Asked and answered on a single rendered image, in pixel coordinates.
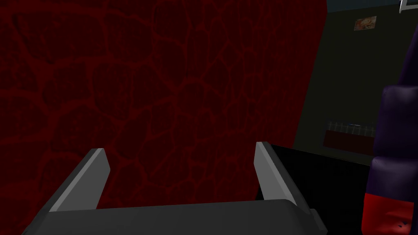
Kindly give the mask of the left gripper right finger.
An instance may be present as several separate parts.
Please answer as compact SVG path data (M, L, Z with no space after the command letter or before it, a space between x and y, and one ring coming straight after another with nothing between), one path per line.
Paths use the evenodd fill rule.
M271 144L256 143L253 164L265 200L286 199L303 212L311 213L309 205Z

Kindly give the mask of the black box-shaped furniture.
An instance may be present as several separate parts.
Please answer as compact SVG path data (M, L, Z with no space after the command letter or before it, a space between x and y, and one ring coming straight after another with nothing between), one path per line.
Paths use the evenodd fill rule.
M271 146L318 221L313 235L362 235L368 165Z

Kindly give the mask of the dark red bench, white rail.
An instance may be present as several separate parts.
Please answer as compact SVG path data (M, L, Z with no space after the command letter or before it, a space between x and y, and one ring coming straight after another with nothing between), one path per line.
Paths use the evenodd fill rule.
M328 121L323 146L362 155L373 155L376 128L373 124Z

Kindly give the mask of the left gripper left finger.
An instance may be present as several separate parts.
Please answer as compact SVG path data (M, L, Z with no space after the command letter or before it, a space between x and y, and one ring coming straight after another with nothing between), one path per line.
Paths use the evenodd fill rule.
M109 173L105 150L91 149L40 209L40 214L95 209Z

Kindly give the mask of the framed wall picture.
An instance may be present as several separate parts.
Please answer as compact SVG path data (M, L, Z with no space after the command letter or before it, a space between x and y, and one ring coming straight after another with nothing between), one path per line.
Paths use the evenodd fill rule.
M374 29L376 27L376 19L377 16L356 19L354 24L354 31Z

